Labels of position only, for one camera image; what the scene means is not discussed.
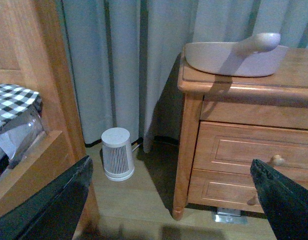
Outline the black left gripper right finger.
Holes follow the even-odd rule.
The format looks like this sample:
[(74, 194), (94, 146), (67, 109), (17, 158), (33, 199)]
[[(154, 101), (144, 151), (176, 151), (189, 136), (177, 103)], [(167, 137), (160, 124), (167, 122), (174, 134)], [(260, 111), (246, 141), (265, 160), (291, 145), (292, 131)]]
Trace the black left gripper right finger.
[(308, 190), (260, 159), (250, 173), (276, 239), (308, 240)]

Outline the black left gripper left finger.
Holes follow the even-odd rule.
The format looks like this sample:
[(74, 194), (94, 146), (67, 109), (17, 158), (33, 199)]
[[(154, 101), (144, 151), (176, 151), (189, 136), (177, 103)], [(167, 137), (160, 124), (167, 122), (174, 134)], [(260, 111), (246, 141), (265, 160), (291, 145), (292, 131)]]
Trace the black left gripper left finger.
[(70, 240), (93, 174), (85, 156), (21, 205), (0, 217), (0, 240)]

